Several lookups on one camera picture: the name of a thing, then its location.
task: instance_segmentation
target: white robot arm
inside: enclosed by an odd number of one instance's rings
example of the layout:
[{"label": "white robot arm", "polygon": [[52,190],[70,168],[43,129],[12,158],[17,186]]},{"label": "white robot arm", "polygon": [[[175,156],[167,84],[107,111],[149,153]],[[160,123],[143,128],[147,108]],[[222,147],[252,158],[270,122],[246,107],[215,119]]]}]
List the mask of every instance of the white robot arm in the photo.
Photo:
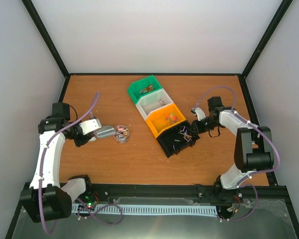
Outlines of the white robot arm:
[{"label": "white robot arm", "polygon": [[[60,129],[69,125],[69,105],[55,103],[52,105],[52,115],[43,119],[39,126],[40,151],[36,171],[29,189],[24,189],[20,201],[34,222],[40,222],[38,190],[39,179],[42,179],[43,213],[46,221],[66,218],[71,215],[72,202],[90,187],[87,175],[79,175],[69,179],[66,185],[60,188],[59,167],[62,147],[65,139],[73,139],[80,147],[94,138],[94,131],[102,127],[98,119],[90,119],[77,124],[59,133],[47,147],[48,140]],[[39,175],[41,158],[46,149],[43,162],[43,176]]]},{"label": "white robot arm", "polygon": [[[253,128],[247,124],[242,116],[231,107],[224,107],[220,97],[212,97],[208,100],[209,116],[203,117],[205,113],[201,108],[192,109],[192,113],[198,117],[192,123],[192,128],[196,133],[204,133],[213,130],[215,127],[228,128],[236,136],[236,146],[234,153],[235,163],[221,176],[215,183],[219,183],[222,189],[237,189],[252,173],[260,170],[271,169],[274,164],[274,154],[269,144],[258,135]],[[269,139],[271,132],[268,127],[259,127]]]}]

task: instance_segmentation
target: purple tube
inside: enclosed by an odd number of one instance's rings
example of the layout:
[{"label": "purple tube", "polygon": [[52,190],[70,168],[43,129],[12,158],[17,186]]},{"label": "purple tube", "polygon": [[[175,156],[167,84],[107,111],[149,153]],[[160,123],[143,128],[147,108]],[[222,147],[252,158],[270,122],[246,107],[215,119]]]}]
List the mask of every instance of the purple tube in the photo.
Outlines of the purple tube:
[{"label": "purple tube", "polygon": [[[46,146],[49,146],[49,144],[52,142],[52,140],[60,133],[62,133],[64,130],[68,129],[69,127],[72,127],[73,125],[77,124],[79,121],[81,121],[85,116],[88,115],[89,112],[91,112],[93,110],[93,108],[95,107],[95,105],[97,104],[97,102],[99,101],[100,98],[100,92],[97,92],[95,94],[95,96],[93,97],[93,101],[92,101],[92,105],[91,107],[88,109],[88,111],[86,111],[80,118],[78,118],[76,121],[72,122],[71,124],[67,125],[66,127],[60,129],[58,132],[56,132],[46,143]],[[44,148],[43,152],[42,152],[42,156],[41,156],[41,161],[40,161],[40,170],[39,170],[39,175],[42,178],[43,177],[43,164],[44,164],[44,157],[46,154],[47,148]],[[42,203],[42,179],[39,179],[39,212],[40,212],[40,219],[42,222],[42,227],[43,230],[45,231],[46,234],[51,234],[53,232],[53,230],[55,229],[55,225],[56,222],[54,222],[52,229],[49,231],[46,223],[45,223],[45,219],[44,219],[44,213],[43,213],[43,203]]]},{"label": "purple tube", "polygon": [[215,86],[215,87],[213,87],[213,88],[210,88],[208,91],[206,91],[206,92],[200,97],[199,101],[197,102],[197,104],[196,104],[195,107],[194,107],[194,110],[199,106],[200,102],[203,100],[203,98],[204,98],[209,92],[211,92],[211,91],[213,91],[213,90],[215,90],[215,89],[222,89],[222,88],[223,88],[223,89],[230,90],[230,91],[233,93],[233,95],[234,95],[234,103],[233,103],[233,105],[232,105],[232,107],[231,107],[231,112],[234,112],[234,107],[235,107],[236,102],[237,102],[237,95],[236,95],[236,93],[234,92],[234,90],[231,89],[231,88],[228,87],[228,86]]}]

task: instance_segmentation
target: small parts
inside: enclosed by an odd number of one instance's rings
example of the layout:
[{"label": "small parts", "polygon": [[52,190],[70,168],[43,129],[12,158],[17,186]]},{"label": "small parts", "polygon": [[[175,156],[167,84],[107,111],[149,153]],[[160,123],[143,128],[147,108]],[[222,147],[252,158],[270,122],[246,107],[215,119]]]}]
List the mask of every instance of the small parts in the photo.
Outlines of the small parts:
[{"label": "small parts", "polygon": [[191,141],[192,136],[190,136],[190,135],[187,133],[187,129],[186,129],[185,126],[184,126],[183,128],[181,128],[180,131],[179,131],[178,133],[184,135],[184,139],[185,139],[187,142],[190,142],[190,141]]},{"label": "small parts", "polygon": [[163,100],[163,99],[160,99],[158,102],[160,103],[160,106],[164,106],[164,105],[165,105],[165,103],[164,103],[164,100]]},{"label": "small parts", "polygon": [[140,90],[140,94],[145,94],[154,90],[154,86],[152,84],[148,85],[146,88]]},{"label": "small parts", "polygon": [[126,143],[127,141],[129,141],[130,137],[129,129],[124,125],[116,126],[116,133],[113,137],[119,143]]},{"label": "small parts", "polygon": [[167,126],[170,126],[170,125],[178,122],[178,118],[177,118],[177,116],[173,112],[167,114],[165,120],[167,122]]}]

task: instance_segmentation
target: small round container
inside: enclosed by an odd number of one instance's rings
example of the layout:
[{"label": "small round container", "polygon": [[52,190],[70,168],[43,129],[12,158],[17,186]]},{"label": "small round container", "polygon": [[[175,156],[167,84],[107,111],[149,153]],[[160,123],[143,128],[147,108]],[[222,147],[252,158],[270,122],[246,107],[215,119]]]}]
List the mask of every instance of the small round container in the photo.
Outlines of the small round container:
[{"label": "small round container", "polygon": [[126,126],[118,125],[115,127],[115,131],[116,133],[113,137],[118,143],[126,143],[129,141],[130,131]]}]

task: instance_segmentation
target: wooden table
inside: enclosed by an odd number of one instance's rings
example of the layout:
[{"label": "wooden table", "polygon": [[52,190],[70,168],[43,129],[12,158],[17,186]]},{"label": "wooden table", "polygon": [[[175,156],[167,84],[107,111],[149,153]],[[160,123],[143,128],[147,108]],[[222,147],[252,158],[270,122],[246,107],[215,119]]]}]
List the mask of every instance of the wooden table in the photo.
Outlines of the wooden table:
[{"label": "wooden table", "polygon": [[[130,129],[130,140],[118,144],[112,137],[97,139],[80,148],[67,140],[60,162],[60,182],[67,182],[71,176],[88,174],[92,183],[212,185],[218,175],[233,165],[235,136],[228,129],[221,129],[221,136],[217,138],[201,134],[193,148],[167,158],[127,93],[131,82],[144,77],[77,75],[70,78],[64,102],[72,105],[81,116],[90,107],[94,94],[101,91],[94,115],[102,125],[126,125]],[[236,76],[156,78],[190,123],[195,120],[190,109],[205,91],[219,85],[234,89],[238,96],[236,109],[248,118]],[[208,112],[207,99],[211,96],[221,96],[225,106],[233,103],[230,91],[215,90],[200,105],[205,112]],[[256,175],[251,182],[268,185],[265,174]]]}]

